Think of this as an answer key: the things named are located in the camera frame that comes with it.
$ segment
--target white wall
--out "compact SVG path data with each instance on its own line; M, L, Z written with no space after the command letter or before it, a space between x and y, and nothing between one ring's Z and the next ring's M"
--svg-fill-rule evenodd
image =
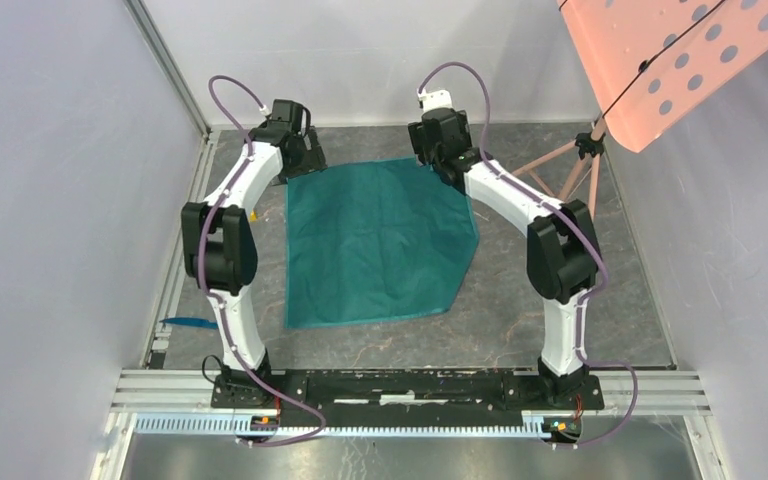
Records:
M247 83L264 101L306 104L317 125L415 121L416 87L442 62L482 74L495 121L589 120L596 100L554 0L146 0L199 107L213 125L217 73ZM480 111L466 72L444 72L459 107ZM244 93L221 86L231 111L260 117Z
M122 2L0 0L0 479L89 474L199 142Z
M768 53L640 155L610 151L678 356L736 478L768 478Z

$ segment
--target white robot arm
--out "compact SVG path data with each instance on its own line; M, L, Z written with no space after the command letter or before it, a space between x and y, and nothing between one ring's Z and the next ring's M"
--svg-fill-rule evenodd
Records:
M254 155L250 160L246 159L247 152L243 149L240 159L234 165L234 168L222 180L219 187L208 195L204 201L207 206L213 206L219 198L220 193L226 191L226 199L221 207L238 207L242 209L242 220L248 222L245 212L254 211L257 200L263 195L266 187L275 178L283 167L281 150L268 143L252 142L254 146ZM238 169L244 169L235 185L227 189L228 183ZM251 285L243 286L235 295L232 292L220 288L210 289L211 293L207 297L210 306L213 308L215 317L220 318L220 302L223 302L225 315L227 317L227 329L231 338L234 339L234 345L237 346L238 353L248 365L257 368L266 355L266 348L257 333L257 322L255 321L254 309L251 302ZM231 339L224 328L219 329L222 336L223 355L222 361L232 370L243 370L243 366L237 361L237 357L230 350Z
M497 171L504 171L499 162L491 160ZM543 195L532 189L516 177L524 188L532 190L544 201L561 208L561 201ZM551 213L523 194L502 181L488 166L478 163L464 175L466 194L497 211L505 220L511 222L524 236L528 236L528 225L537 217L548 217ZM576 293L566 303L555 299L543 299L543 315L546 326L543 351L540 358L543 363L558 376L568 375L581 368L581 360L575 354L575 309L579 297L584 292Z
M587 207L579 201L563 204L510 175L496 160L485 162L472 146L466 113L454 110L448 91L423 91L419 102L422 120L408 125L408 131L420 162L431 164L445 183L499 212L526 236L529 280L544 297L545 337L538 370L553 390L563 391L587 374L581 361L585 295L598 269L545 205L570 217L598 251ZM563 244L562 236L568 237Z
M307 120L302 127L305 115ZM224 197L209 230L216 236L221 233L221 238L208 240L203 261L210 293L208 301L217 322L223 309L227 319L219 329L224 350L222 360L235 372L245 369L231 350L232 345L239 358L252 369L269 368L252 308L250 284L257 271L257 250L247 212L253 211L276 176L286 182L288 178L325 168L316 130L310 126L310 112L299 103L275 100L272 113L249 135L253 153L249 155L244 148L219 187L205 197L204 202L187 203L181 211L185 268L189 276L197 279L198 244L207 212Z

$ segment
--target cable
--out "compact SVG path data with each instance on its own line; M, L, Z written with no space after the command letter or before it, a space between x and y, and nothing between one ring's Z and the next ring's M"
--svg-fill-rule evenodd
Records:
M207 376L207 361L210 360L211 358L216 360L216 363L219 364L219 369L220 370L222 370L225 367L225 364L222 363L222 359L217 357L216 355L208 355L208 356L204 357L201 360L201 376L204 377L205 380L210 382L215 387L216 386L216 377L214 377L211 380L210 377Z
M673 40L672 42L667 44L658 53L653 55L652 58L650 58L649 60L644 60L643 63L641 63L640 66L637 68L637 75L635 75L634 78L632 78L631 81L628 82L628 85L626 85L625 89L623 89L623 91L620 92L619 95L617 95L617 98L615 98L614 101L611 102L611 104L608 106L608 108L605 109L605 112L602 114L602 118L605 118L605 115L607 115L608 112L610 112L611 109L614 108L614 105L616 105L617 102L619 102L620 99L626 94L626 92L628 92L631 89L631 87L635 84L635 82L637 82L637 79L639 79L643 75L643 72L645 72L652 65L652 62L657 60L658 57L660 57L661 55L664 54L664 52L666 52L667 50L672 48L673 45L678 43L679 40L681 40L685 35L690 33L690 31L693 30L694 28L696 28L697 25L702 23L712 13L714 13L718 8L720 8L720 6L722 6L722 4L725 3L725 1L726 0L720 0L719 2L717 2L717 4L714 5L714 7L712 9L708 10L707 12L705 12L705 15L702 15L702 17L700 17L699 20L696 20L695 22L693 22L692 25L690 25L689 27L687 27L687 29L685 29L683 32L681 32L681 35L676 37L675 40Z
M587 304L588 300L590 300L591 297L596 296L602 291L604 291L609 281L608 270L605 267L605 263L602 261L602 257L599 255L599 252L596 251L596 247L594 247L593 244L590 243L590 240L587 239L587 237L584 235L581 229L579 229L578 226L576 226L575 223L573 223L573 221L570 218L568 218L566 215L561 213L560 210L555 208L550 203L544 202L543 199L541 199L538 195L534 194L529 189L521 185L518 180L512 179L507 174L507 172L496 168L496 166L493 165L490 162L490 160L487 158L487 152L484 150L484 146L487 143L487 130L490 127L490 94L487 91L487 85L484 84L484 80L481 78L481 75L479 75L474 68L462 62L446 62L440 65L439 67L435 68L434 70L432 70L431 73L429 73L428 76L425 77L422 83L419 84L419 88L417 89L417 94L420 94L425 90L425 86L428 84L428 82L431 81L432 78L434 78L435 75L437 75L437 73L440 70L443 70L444 68L448 68L448 67L460 67L468 71L469 73L471 73L472 76L475 77L475 79L478 81L478 84L481 86L481 92L484 94L484 127L481 129L481 138L478 141L478 153L481 156L481 161L491 172L493 172L496 175L497 178L499 178L503 182L507 183L508 185L510 185L511 187L513 187L514 189L516 189L517 191L519 191L520 193L528 197L529 200L533 201L538 206L545 208L546 210L554 214L556 217L558 217L570 229L570 231L572 231L572 233L576 236L576 238L581 242L585 250L587 250L587 253L590 254L590 256L593 258L593 261L596 263L596 266L599 269L599 273L601 274L602 281L598 285L593 287L593 289L591 289L590 291L579 296L578 302L576 303L575 354L576 354L576 357L578 357L579 361L581 361L581 363L583 363L584 365L590 366L591 368L605 368L605 367L619 366L628 370L628 373L631 375L631 384L632 384L631 401L629 402L628 411L626 411L623 418L620 420L620 422L617 425L614 426L614 428L609 430L607 433L604 433L603 435L581 442L573 446L572 448L583 447L585 445L590 445L590 444L601 442L603 440L607 440L608 438L614 436L617 432L619 432L629 422L629 420L631 419L631 414L634 411L634 407L637 406L637 397L639 394L637 372L635 372L634 368L632 368L631 365L629 365L627 362L622 362L622 361L594 362L594 361L588 360L581 353L582 349L584 348L584 335L583 335L584 306Z
M276 440L276 441L264 442L264 443L249 442L248 443L249 446L250 447L281 447L284 445L292 445L294 443L299 443L299 442L308 440L316 436L323 430L325 430L325 426L326 426L325 416L322 415L322 413L320 413L318 410L305 404L304 402L301 402L292 397L284 395L283 393L273 388L272 386L270 386L269 384L264 382L260 377L257 376L254 370L252 370L252 368L243 359L243 356L240 354L239 349L237 348L237 344L234 343L233 337L231 336L231 330L228 326L228 318L225 315L225 302L222 300L222 297L210 291L210 289L207 287L207 281L205 279L204 252L205 252L205 249L207 248L207 236L210 230L210 224L213 223L213 218L216 216L216 212L219 210L219 208L228 198L225 192L228 192L230 189L234 188L234 184L237 183L237 180L240 179L243 172L246 170L249 164L252 163L252 154L254 153L254 146L252 144L252 140L248 134L248 131L246 131L246 129L243 128L243 126L240 124L240 122L237 121L234 115L232 115L231 112L229 112L228 109L225 108L225 106L219 100L219 97L216 95L216 91L213 87L213 84L217 80L225 80L242 88L243 90L246 91L246 93L248 93L254 99L254 101L257 103L258 107L260 107L261 110L266 108L263 102L261 102L260 99L257 98L257 95L255 95L254 92L252 92L247 86L243 85L243 83L240 82L239 80L228 77L226 75L215 75L211 77L210 81L207 82L207 88L208 90L210 90L210 97L213 99L213 102L216 104L217 107L219 107L219 110L221 110L222 113L225 114L225 117L227 117L228 120L231 120L231 123L233 123L234 126L237 127L237 130L240 132L240 135L243 136L243 140L245 141L245 145L243 145L243 152L245 153L246 158L243 161L242 165L240 165L237 171L235 171L234 174L231 176L231 178L228 180L228 183L225 185L225 188L222 190L222 192L219 194L219 197L216 199L216 203L214 203L213 206L210 207L210 210L207 212L207 216L204 220L204 226L201 229L201 236L199 238L199 247L198 247L198 257L196 261L197 270L198 270L197 272L198 284L199 284L199 288L201 288L202 292L204 292L206 296L216 300L218 305L218 310L219 310L219 319L218 319L219 327L222 329L222 332L225 335L225 339L229 343L229 348L231 349L231 352L233 353L234 358L237 360L237 362L240 365L242 365L243 370L245 370L246 372L246 375L248 375L249 378L251 378L251 380L254 383L260 386L260 388L266 390L267 392L278 397L284 402L290 405L293 405L295 407L298 407L319 419L319 426L315 428L313 431L303 433L295 437L290 437L284 440Z

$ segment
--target teal cloth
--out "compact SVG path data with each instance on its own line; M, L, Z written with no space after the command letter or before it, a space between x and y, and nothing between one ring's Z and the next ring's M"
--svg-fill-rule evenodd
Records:
M413 157L290 179L285 325L443 313L477 246L469 198Z

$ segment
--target perforated panel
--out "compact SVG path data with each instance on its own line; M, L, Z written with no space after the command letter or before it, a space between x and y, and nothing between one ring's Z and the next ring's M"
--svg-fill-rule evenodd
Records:
M641 62L717 3L569 0L561 13L600 107L608 108ZM629 150L643 150L767 50L768 0L726 0L629 89L606 117L611 134Z

